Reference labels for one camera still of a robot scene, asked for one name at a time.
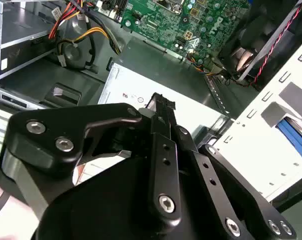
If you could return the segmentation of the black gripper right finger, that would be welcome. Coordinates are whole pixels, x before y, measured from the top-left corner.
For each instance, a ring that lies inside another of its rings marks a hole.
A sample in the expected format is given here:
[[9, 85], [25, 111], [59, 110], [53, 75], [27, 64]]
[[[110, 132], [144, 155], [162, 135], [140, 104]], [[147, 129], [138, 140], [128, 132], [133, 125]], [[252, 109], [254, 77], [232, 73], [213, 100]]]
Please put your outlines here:
[[291, 224], [216, 148], [196, 148], [188, 130], [176, 122], [175, 102], [167, 100], [165, 106], [179, 150], [209, 205], [210, 239], [296, 239]]

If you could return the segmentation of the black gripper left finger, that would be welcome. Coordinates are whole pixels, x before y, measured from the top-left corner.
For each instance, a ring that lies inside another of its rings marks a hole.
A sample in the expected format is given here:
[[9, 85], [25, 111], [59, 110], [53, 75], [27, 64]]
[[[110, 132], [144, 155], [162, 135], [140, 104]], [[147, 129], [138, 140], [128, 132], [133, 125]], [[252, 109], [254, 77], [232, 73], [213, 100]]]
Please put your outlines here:
[[150, 162], [149, 207], [161, 229], [181, 221], [176, 143], [164, 96], [127, 103], [27, 110], [8, 122], [0, 186], [21, 194], [42, 219], [65, 192], [130, 158]]

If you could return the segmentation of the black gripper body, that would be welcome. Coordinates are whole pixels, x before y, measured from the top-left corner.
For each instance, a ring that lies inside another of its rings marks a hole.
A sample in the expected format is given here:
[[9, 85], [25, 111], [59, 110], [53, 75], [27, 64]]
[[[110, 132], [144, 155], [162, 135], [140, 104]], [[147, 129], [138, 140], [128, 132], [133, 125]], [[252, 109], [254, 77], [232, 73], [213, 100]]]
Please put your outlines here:
[[149, 207], [150, 162], [129, 158], [57, 197], [37, 228], [41, 240], [225, 240], [198, 183], [179, 172], [181, 221], [161, 234]]

